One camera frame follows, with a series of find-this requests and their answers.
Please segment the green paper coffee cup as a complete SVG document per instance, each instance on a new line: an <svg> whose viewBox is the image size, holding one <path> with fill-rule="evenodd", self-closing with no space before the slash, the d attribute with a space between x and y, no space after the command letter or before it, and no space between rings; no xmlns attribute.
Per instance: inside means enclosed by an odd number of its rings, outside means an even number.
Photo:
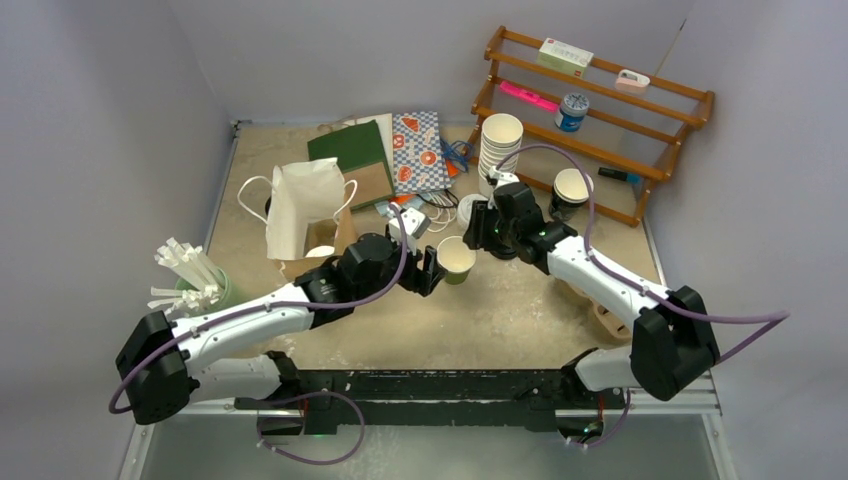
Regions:
<svg viewBox="0 0 848 480"><path fill-rule="evenodd" d="M477 252L469 248L461 236L449 236L437 246L437 263L444 270L443 281L459 285L466 281L474 267Z"/></svg>

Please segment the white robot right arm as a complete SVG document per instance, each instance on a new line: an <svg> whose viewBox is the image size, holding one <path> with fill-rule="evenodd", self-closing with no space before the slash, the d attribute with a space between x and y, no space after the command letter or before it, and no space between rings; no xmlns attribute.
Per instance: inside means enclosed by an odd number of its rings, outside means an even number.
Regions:
<svg viewBox="0 0 848 480"><path fill-rule="evenodd" d="M698 292L669 290L607 259L570 226L546 220L524 183L499 186L490 199L475 201L463 241L473 250L515 254L582 291L630 331L629 345L593 348L564 366L561 392L573 406L615 387L669 401L718 363L711 325L693 317L706 311Z"/></svg>

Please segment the brown kraft paper bag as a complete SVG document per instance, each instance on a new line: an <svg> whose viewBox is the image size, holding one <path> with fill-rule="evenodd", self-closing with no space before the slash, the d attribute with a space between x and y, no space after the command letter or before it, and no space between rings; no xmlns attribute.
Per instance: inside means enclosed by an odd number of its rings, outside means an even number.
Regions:
<svg viewBox="0 0 848 480"><path fill-rule="evenodd" d="M239 205L258 218L265 228L266 256L289 281L341 255L358 238L349 207L357 191L355 180L346 181L336 158L276 166L270 177L253 176L241 186L262 181L270 187L265 213L252 209L237 194ZM333 245L335 254L306 258L320 245Z"/></svg>

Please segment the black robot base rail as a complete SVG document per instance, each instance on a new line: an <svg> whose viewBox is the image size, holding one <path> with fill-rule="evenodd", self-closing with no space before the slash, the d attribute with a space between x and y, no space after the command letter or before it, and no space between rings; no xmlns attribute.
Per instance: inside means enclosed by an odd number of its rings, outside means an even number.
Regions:
<svg viewBox="0 0 848 480"><path fill-rule="evenodd" d="M279 386L238 397L238 410L291 409L308 435L342 425L521 427L535 433L597 437L603 416L625 404L616 389L591 392L573 366L513 370L307 370L272 353Z"/></svg>

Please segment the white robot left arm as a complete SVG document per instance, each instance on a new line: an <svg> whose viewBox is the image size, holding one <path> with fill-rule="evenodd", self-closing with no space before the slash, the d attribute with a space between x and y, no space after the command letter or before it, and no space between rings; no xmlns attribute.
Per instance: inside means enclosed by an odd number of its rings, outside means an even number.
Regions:
<svg viewBox="0 0 848 480"><path fill-rule="evenodd" d="M344 318L394 286L426 297L445 276L434 247L369 233L264 297L177 320L150 312L117 355L121 383L109 411L139 425L163 421L211 391L212 365L230 354Z"/></svg>

